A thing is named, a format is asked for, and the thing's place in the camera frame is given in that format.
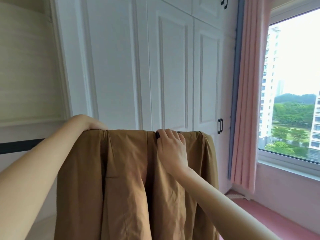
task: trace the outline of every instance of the glass pane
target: glass pane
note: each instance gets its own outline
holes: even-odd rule
[[[258,147],[320,163],[320,42],[313,20],[320,20],[320,9],[269,27]]]

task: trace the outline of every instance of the hand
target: hand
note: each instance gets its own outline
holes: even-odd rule
[[[160,138],[157,139],[158,157],[173,177],[188,169],[186,140],[181,133],[171,129],[159,129]]]
[[[78,114],[73,116],[70,121],[81,121],[83,124],[83,130],[107,130],[108,127],[102,123],[101,121],[98,121],[90,116],[84,115],[84,114]]]

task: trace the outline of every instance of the window sill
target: window sill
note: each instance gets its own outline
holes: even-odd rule
[[[258,163],[320,182],[320,164],[316,162],[258,150]]]

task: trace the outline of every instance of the hill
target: hill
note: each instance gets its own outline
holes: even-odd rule
[[[316,95],[315,94],[295,95],[291,93],[286,93],[280,96],[276,96],[274,98],[274,103],[286,103],[286,102],[314,105],[316,102]]]

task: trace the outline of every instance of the apartment building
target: apartment building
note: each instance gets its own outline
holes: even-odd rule
[[[259,148],[264,148],[264,146],[269,143],[268,138],[271,137],[274,98],[276,96],[278,86],[277,60],[279,55],[279,35],[279,28],[269,28],[261,84],[260,118],[258,133]]]
[[[315,100],[308,158],[320,162],[320,91]]]

